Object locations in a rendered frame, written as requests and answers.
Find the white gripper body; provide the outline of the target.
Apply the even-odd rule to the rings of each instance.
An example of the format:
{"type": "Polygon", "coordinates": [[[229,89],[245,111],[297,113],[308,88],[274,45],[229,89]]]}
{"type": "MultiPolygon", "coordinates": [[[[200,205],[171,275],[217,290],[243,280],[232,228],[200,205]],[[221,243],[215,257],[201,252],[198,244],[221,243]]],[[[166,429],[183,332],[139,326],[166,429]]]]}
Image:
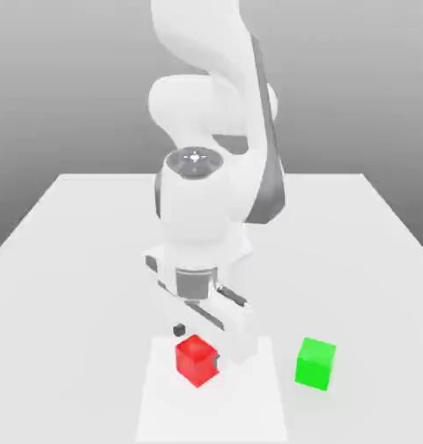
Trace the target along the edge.
{"type": "Polygon", "coordinates": [[[169,300],[174,323],[184,324],[188,335],[197,335],[212,347],[232,347],[256,336],[256,315],[248,303],[241,306],[216,290],[203,300],[187,300],[172,293],[169,300]]]}

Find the small red cube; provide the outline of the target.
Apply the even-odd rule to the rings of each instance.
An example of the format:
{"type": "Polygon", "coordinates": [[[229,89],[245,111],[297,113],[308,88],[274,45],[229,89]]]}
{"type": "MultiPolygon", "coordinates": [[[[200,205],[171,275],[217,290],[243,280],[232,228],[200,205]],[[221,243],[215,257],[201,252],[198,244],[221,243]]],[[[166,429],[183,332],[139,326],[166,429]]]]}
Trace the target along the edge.
{"type": "Polygon", "coordinates": [[[218,351],[198,335],[175,347],[176,370],[196,388],[219,373],[218,358],[218,351]]]}

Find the small green cube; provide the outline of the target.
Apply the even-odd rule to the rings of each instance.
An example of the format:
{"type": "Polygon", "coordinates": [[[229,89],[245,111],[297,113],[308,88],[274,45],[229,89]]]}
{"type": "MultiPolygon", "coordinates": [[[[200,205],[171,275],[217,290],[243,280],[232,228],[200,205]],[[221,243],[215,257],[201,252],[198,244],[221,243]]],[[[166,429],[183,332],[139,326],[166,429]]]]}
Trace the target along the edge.
{"type": "Polygon", "coordinates": [[[295,382],[327,391],[335,352],[334,344],[305,337],[296,359],[295,382]]]}

